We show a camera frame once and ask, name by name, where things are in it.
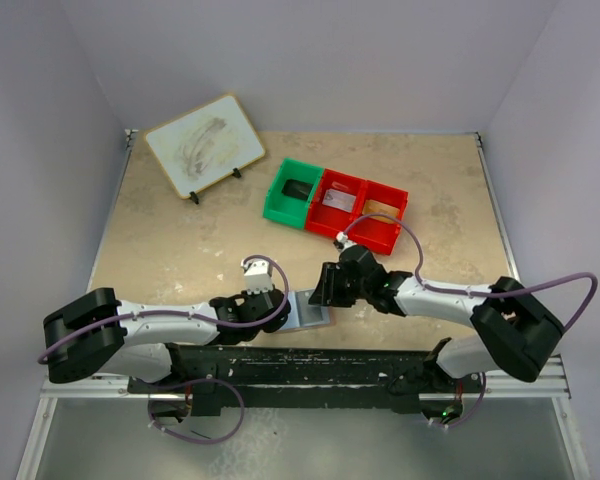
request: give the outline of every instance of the cable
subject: cable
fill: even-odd
[[[151,402],[151,399],[149,399],[149,402],[147,402],[147,413],[149,414],[149,420],[151,420],[150,425],[156,427],[161,432],[164,432],[167,435],[171,435],[172,437],[177,438],[179,440],[184,440],[185,442],[189,442],[189,443],[195,443],[196,445],[217,445],[218,443],[222,443],[225,440],[229,440],[231,437],[233,437],[237,433],[237,431],[240,430],[240,426],[242,425],[242,422],[244,421],[245,406],[244,406],[244,399],[242,398],[242,395],[240,395],[240,392],[236,389],[236,387],[231,385],[229,382],[220,380],[219,378],[198,378],[197,380],[189,380],[187,382],[177,383],[175,385],[153,385],[153,384],[147,383],[147,382],[142,382],[142,383],[145,383],[146,385],[149,385],[158,390],[173,390],[176,388],[187,387],[189,385],[192,385],[192,386],[199,385],[201,383],[217,383],[218,385],[222,385],[223,387],[227,387],[229,390],[231,390],[231,393],[233,393],[236,396],[236,398],[238,399],[238,403],[240,404],[240,418],[238,419],[238,423],[236,423],[236,426],[233,427],[233,429],[229,433],[227,433],[221,437],[207,438],[206,440],[189,437],[187,435],[182,435],[181,433],[175,432],[175,431],[170,430],[167,427],[165,427],[162,423],[160,423],[158,421],[156,416],[151,411],[152,402]]]
[[[462,394],[464,393],[464,387],[462,386],[462,379],[456,380],[456,400],[462,402]]]
[[[469,420],[471,417],[473,417],[476,414],[476,412],[478,411],[478,408],[480,407],[480,405],[482,404],[484,395],[487,392],[487,375],[484,372],[480,372],[479,375],[480,375],[480,383],[482,384],[480,386],[480,394],[478,395],[478,399],[476,400],[476,403],[473,404],[471,409],[467,413],[462,415],[462,417],[460,417],[459,419],[455,420],[452,423],[442,424],[442,423],[435,423],[435,422],[429,421],[429,425],[435,425],[437,427],[444,428],[446,430],[448,428],[458,427],[458,426],[462,425],[463,423],[465,423],[467,420]]]
[[[269,322],[270,320],[273,320],[280,312],[282,312],[285,305],[287,304],[287,301],[289,298],[289,280],[287,279],[287,276],[285,275],[284,271],[282,270],[282,267],[280,267],[280,265],[278,265],[275,261],[273,261],[271,258],[269,258],[265,255],[249,255],[247,258],[244,259],[244,261],[247,262],[249,260],[253,260],[256,258],[259,258],[261,260],[265,260],[265,261],[269,262],[278,271],[278,273],[282,277],[282,283],[284,284],[284,295],[282,297],[282,302],[280,302],[280,305],[278,305],[278,308],[276,308],[270,315],[267,315],[265,318],[261,318],[260,320],[256,320],[254,322],[248,322],[248,323],[231,323],[231,322],[226,322],[224,320],[218,320],[218,319],[212,318],[212,317],[207,317],[206,315],[200,315],[199,313],[190,314],[190,312],[183,312],[183,311],[179,311],[179,310],[146,310],[143,312],[138,312],[135,315],[137,315],[138,317],[150,317],[150,316],[155,316],[155,315],[170,315],[170,316],[176,316],[176,317],[188,317],[189,315],[191,315],[192,318],[197,318],[198,320],[203,320],[205,322],[210,322],[210,323],[214,323],[216,325],[221,325],[223,327],[229,327],[229,328],[251,328],[251,327],[258,327],[260,325],[264,325],[265,323]],[[47,348],[44,352],[42,352],[42,355],[40,355],[38,357],[38,363],[40,365],[47,365],[49,355],[54,353],[60,347],[75,340],[79,336],[84,335],[85,333],[88,333],[92,330],[96,330],[105,325],[109,325],[110,323],[120,322],[122,320],[128,320],[133,317],[134,317],[133,313],[125,313],[123,315],[114,315],[112,317],[104,318],[102,320],[98,320],[96,322],[90,323],[89,325],[87,325],[85,327],[79,328],[78,330],[71,332],[66,337],[63,337],[62,339],[58,340],[56,343],[54,343],[49,348]]]
[[[387,219],[399,224],[409,234],[409,236],[413,240],[413,243],[415,243],[415,245],[416,245],[416,249],[418,250],[418,264],[416,265],[416,268],[413,271],[413,276],[415,277],[416,281],[423,288],[430,290],[432,292],[453,294],[453,295],[467,295],[467,296],[481,297],[481,298],[512,298],[512,297],[519,297],[521,295],[528,295],[530,293],[539,292],[541,290],[547,290],[549,288],[557,287],[559,285],[564,285],[565,283],[570,283],[575,280],[581,280],[584,278],[588,278],[589,280],[591,280],[591,287],[589,288],[589,292],[584,297],[584,300],[582,301],[582,303],[580,304],[580,306],[578,307],[576,312],[569,319],[569,321],[565,324],[564,330],[565,330],[565,332],[567,332],[571,327],[573,327],[573,324],[576,323],[576,321],[580,318],[580,316],[585,311],[585,309],[589,306],[589,303],[593,299],[593,296],[595,295],[596,290],[598,289],[598,278],[591,272],[573,273],[571,275],[567,275],[565,277],[561,277],[556,280],[551,280],[549,282],[541,283],[539,285],[534,285],[533,287],[521,288],[519,290],[514,290],[512,292],[503,292],[503,293],[474,292],[474,291],[467,291],[467,290],[456,289],[456,288],[436,287],[434,285],[430,285],[420,275],[420,270],[422,269],[422,266],[424,264],[424,252],[422,250],[422,245],[420,244],[420,241],[418,240],[418,237],[416,237],[416,234],[413,232],[413,230],[411,230],[411,228],[409,228],[409,226],[406,223],[404,223],[402,220],[399,220],[395,217],[392,217],[392,216],[384,214],[384,213],[369,213],[366,215],[362,215],[361,217],[358,217],[353,222],[351,222],[351,224],[347,228],[344,229],[343,233],[345,235],[347,235],[349,233],[349,231],[353,227],[355,227],[359,222],[361,222],[362,220],[365,220],[367,218],[370,218],[370,217],[387,218]]]

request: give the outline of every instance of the white wall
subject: white wall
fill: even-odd
[[[37,406],[42,319],[86,289],[123,148],[59,1],[0,1],[0,479]]]
[[[486,127],[557,0],[63,0],[125,126],[234,91],[267,130]]]
[[[575,270],[600,278],[600,0],[563,0],[485,135],[487,161],[527,284]],[[563,316],[585,285],[556,291]],[[563,348],[600,479],[600,289]]]

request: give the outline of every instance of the marble countertop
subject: marble countertop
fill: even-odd
[[[285,157],[409,192],[404,220],[425,251],[432,280],[489,283],[507,261],[472,135],[261,132],[267,155],[203,191],[200,205],[180,199],[140,134],[94,268],[92,288],[147,304],[193,304],[244,288],[242,258],[278,261],[291,288],[315,287],[322,262],[336,261],[331,241],[262,217],[265,195]],[[387,270],[411,271],[416,249],[402,233]],[[446,321],[375,312],[364,302],[332,309],[335,324],[267,335],[271,347],[430,349],[472,331]]]

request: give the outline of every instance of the whiteboard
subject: whiteboard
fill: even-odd
[[[230,94],[149,130],[145,139],[181,198],[265,154],[238,100]]]

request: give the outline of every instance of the metal base frame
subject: metal base frame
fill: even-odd
[[[111,210],[109,212],[109,218],[107,225],[103,232],[102,238],[104,239],[108,231],[108,226],[111,220],[113,209],[117,200],[117,193],[120,191],[120,185],[124,178],[124,173],[131,156],[133,144],[136,139],[138,130],[127,130],[127,157],[125,167],[123,168],[120,180],[118,182],[118,188],[116,196],[113,199]],[[493,183],[489,176],[489,170],[485,160],[484,152],[482,149],[482,139],[478,133],[474,134],[476,141],[476,147],[478,154],[480,155],[480,162],[487,183],[487,189],[489,191],[489,197],[491,198],[491,204],[493,211],[496,215],[498,222],[498,228],[500,230],[500,237],[504,245],[506,258],[509,266],[509,274],[519,279],[518,268],[516,266],[509,237],[502,219],[502,213],[498,206],[496,199]],[[91,278],[89,279],[89,288],[91,287],[91,281],[93,279],[93,272],[95,271],[95,265],[98,263],[100,256],[100,247],[96,254],[94,262],[94,268],[92,270]],[[42,390],[40,393],[40,402],[38,404],[38,410],[36,411],[27,446],[25,448],[22,461],[20,463],[20,469],[18,471],[18,480],[34,480],[36,478],[42,453],[44,451],[45,442],[47,435],[51,427],[51,421],[53,420],[53,414],[57,400],[60,398],[80,398],[80,399],[100,399],[100,398],[120,398],[126,400],[141,400],[147,401],[149,396],[151,399],[182,399],[183,396],[172,393],[153,393],[149,394],[130,394],[127,390],[129,384],[129,378],[117,375],[102,375],[92,377],[90,379],[81,380],[66,385],[57,385],[45,380]],[[477,398],[477,394],[467,393],[463,395],[465,398]],[[450,400],[453,398],[452,394],[420,394],[420,400]],[[487,391],[485,398],[551,398],[553,401],[554,409],[556,412],[556,421],[558,422],[560,432],[562,433],[562,439],[567,451],[573,476],[576,480],[586,480],[591,478],[591,472],[586,461],[584,448],[580,433],[575,421],[575,416],[571,410],[569,403],[570,393],[569,386],[565,370],[562,363],[562,357],[559,355],[549,359],[545,368],[540,373],[538,380],[534,383],[523,383],[518,380],[511,378],[503,371],[493,371],[487,374]]]

